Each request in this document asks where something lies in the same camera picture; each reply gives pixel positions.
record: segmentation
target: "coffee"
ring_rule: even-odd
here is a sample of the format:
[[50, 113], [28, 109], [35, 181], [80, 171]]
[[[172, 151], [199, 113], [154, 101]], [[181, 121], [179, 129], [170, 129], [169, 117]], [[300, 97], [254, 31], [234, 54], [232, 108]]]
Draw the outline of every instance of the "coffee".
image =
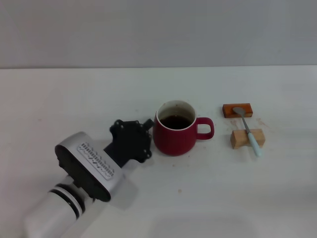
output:
[[192, 124], [192, 121], [178, 115], [168, 116], [164, 119], [161, 119], [160, 122], [167, 128], [175, 130], [187, 128]]

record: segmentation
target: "spoon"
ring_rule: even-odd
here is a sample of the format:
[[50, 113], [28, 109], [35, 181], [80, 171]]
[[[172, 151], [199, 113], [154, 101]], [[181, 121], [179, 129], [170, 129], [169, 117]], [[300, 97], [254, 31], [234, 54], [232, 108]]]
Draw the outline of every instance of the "spoon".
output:
[[246, 121], [244, 120], [244, 116], [246, 114], [246, 111], [243, 108], [239, 108], [239, 107], [233, 108], [233, 111], [242, 117], [242, 121], [243, 121], [244, 127], [247, 130], [248, 138], [249, 138], [250, 144], [253, 147], [254, 153], [257, 157], [260, 157], [262, 155], [262, 151], [261, 151], [256, 139], [254, 138], [254, 136], [250, 132], [250, 129], [248, 128]]

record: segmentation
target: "white tabletop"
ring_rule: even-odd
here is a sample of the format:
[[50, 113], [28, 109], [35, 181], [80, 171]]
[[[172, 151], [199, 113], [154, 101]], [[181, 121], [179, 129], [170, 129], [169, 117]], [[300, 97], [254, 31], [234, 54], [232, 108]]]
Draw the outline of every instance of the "white tabletop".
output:
[[[316, 89], [317, 66], [0, 70], [0, 236], [18, 237], [22, 215], [66, 175], [55, 145], [85, 131], [106, 146], [116, 119], [153, 119], [182, 99], [213, 120], [214, 138], [179, 157], [153, 145], [64, 237], [315, 238]], [[261, 158], [231, 148], [243, 124], [223, 118], [229, 103], [251, 103]]]

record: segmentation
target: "orange wooden block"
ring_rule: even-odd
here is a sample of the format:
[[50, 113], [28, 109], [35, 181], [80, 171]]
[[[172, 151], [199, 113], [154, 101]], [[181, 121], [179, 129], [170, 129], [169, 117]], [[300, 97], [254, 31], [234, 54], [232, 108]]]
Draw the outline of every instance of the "orange wooden block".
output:
[[246, 111], [246, 118], [252, 117], [253, 111], [250, 103], [240, 103], [240, 104], [223, 104], [222, 111], [225, 118], [240, 118], [239, 114], [233, 111], [234, 107], [243, 108]]
[[[262, 148], [265, 142], [265, 136], [262, 129], [251, 129], [250, 131], [258, 145]], [[233, 149], [238, 149], [245, 145], [250, 146], [250, 141], [246, 130], [234, 130], [231, 134], [230, 141]]]

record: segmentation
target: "mug rim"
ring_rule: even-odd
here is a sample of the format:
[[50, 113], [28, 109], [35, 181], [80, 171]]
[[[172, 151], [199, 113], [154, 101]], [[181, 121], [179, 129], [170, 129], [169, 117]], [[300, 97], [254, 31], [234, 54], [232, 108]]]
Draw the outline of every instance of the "mug rim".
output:
[[[169, 128], [169, 127], [163, 125], [162, 122], [159, 120], [159, 110], [160, 110], [166, 103], [171, 103], [171, 102], [182, 102], [182, 103], [185, 103], [185, 104], [189, 105], [189, 106], [193, 109], [193, 111], [195, 112], [195, 119], [194, 119], [194, 121], [193, 121], [188, 127], [183, 128], [183, 129], [172, 129], [172, 128]], [[192, 125], [195, 124], [195, 122], [196, 122], [196, 120], [197, 120], [197, 112], [196, 112], [195, 108], [194, 108], [191, 104], [189, 104], [188, 102], [185, 102], [185, 101], [183, 101], [183, 100], [170, 100], [170, 101], [167, 101], [167, 102], [163, 103], [163, 104], [158, 108], [158, 110], [157, 110], [156, 113], [155, 113], [155, 117], [156, 117], [156, 119], [158, 120], [158, 122], [160, 123], [160, 125], [163, 126], [164, 128], [166, 128], [166, 129], [168, 129], [168, 130], [173, 130], [173, 131], [182, 131], [182, 130], [186, 130], [186, 129], [190, 128]]]

